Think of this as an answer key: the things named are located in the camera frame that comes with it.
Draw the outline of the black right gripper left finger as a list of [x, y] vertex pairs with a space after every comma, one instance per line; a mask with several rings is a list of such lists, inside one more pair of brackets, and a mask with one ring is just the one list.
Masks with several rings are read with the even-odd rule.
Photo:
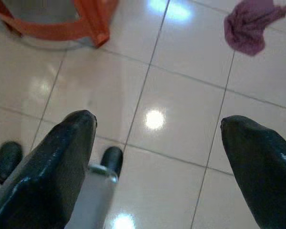
[[0, 229], [64, 229], [81, 190], [97, 127], [88, 110], [67, 115], [0, 187]]

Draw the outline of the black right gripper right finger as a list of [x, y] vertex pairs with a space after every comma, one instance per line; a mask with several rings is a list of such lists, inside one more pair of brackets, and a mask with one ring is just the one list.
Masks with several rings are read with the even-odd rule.
[[286, 140], [240, 115], [221, 121], [225, 153], [260, 229], [286, 229]]

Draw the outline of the black robot foot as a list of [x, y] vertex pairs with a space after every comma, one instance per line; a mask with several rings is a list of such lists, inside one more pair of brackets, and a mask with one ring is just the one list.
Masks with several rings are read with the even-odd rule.
[[8, 141], [0, 146], [0, 179], [6, 180], [23, 158], [22, 146]]
[[101, 166], [113, 171], [119, 178], [123, 166], [123, 151], [117, 146], [107, 148], [102, 156]]

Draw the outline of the purple crumpled cloth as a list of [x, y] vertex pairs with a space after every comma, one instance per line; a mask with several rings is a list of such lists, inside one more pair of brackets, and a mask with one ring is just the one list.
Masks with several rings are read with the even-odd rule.
[[255, 56], [265, 48], [267, 26], [286, 16], [286, 5], [274, 0], [241, 0], [224, 19], [227, 44], [235, 51]]

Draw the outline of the orange plastic stool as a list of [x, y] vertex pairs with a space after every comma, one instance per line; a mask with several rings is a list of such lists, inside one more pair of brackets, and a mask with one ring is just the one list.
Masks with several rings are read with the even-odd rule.
[[39, 24], [13, 17], [0, 0], [0, 20], [10, 31], [49, 41], [70, 41], [89, 37], [100, 47], [110, 38], [109, 23], [119, 0], [73, 0], [79, 19], [74, 22]]

